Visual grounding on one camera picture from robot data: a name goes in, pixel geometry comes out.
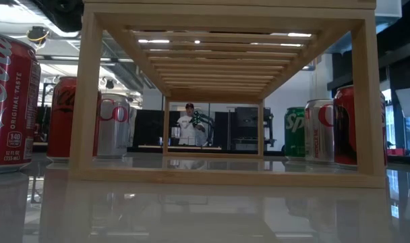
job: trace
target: wooden shelf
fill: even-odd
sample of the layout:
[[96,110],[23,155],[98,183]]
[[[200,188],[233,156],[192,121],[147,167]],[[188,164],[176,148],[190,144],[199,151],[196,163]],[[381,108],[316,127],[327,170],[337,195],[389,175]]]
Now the wooden shelf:
[[[117,173],[123,178],[131,178],[130,171],[90,170],[94,121],[88,118],[96,112],[93,104],[98,89],[102,33],[106,30],[165,95],[165,140],[169,137],[169,102],[256,104],[258,117],[263,118],[264,99],[269,94],[340,37],[351,32],[359,175],[347,179],[347,183],[337,182],[338,178],[346,180],[341,175],[326,178],[327,182],[335,181],[336,186],[350,184],[349,181],[356,179],[363,180],[364,186],[371,183],[376,187],[377,178],[384,180],[383,145],[378,142],[383,137],[375,0],[84,2],[77,87],[77,92],[82,95],[76,99],[71,137],[70,168],[75,178],[116,180]],[[156,40],[168,43],[152,42]],[[258,126],[259,140],[263,140],[263,133],[263,127]],[[263,157],[263,148],[260,143],[257,158]],[[168,155],[167,146],[163,150]],[[153,176],[181,175],[162,173]],[[263,176],[275,176],[269,179],[269,184],[284,186],[293,181],[291,176],[302,178],[302,175],[287,174]],[[198,178],[185,178],[187,183],[199,183]],[[306,178],[297,185],[322,180],[318,175]],[[151,181],[166,182],[161,178]]]

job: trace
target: wooden post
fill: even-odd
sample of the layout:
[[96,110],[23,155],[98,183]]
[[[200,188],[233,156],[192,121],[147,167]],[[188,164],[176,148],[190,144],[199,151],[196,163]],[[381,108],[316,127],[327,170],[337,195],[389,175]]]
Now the wooden post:
[[163,122],[163,156],[167,156],[169,143],[169,103],[171,101],[165,97],[165,120]]
[[384,176],[384,143],[374,11],[351,31],[358,172]]
[[78,83],[71,130],[72,172],[91,166],[97,109],[98,73],[103,30],[94,13],[85,8],[78,64]]
[[264,156],[264,100],[258,105],[258,155]]

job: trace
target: man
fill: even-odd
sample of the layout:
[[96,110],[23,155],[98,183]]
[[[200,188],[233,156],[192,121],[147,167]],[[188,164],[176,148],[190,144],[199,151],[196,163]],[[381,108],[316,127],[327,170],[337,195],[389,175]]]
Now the man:
[[178,119],[178,124],[181,128],[181,138],[179,139],[179,144],[196,145],[196,130],[205,132],[205,127],[200,122],[196,125],[193,125],[193,123],[190,122],[194,115],[193,104],[186,104],[185,112],[187,115],[184,115]]

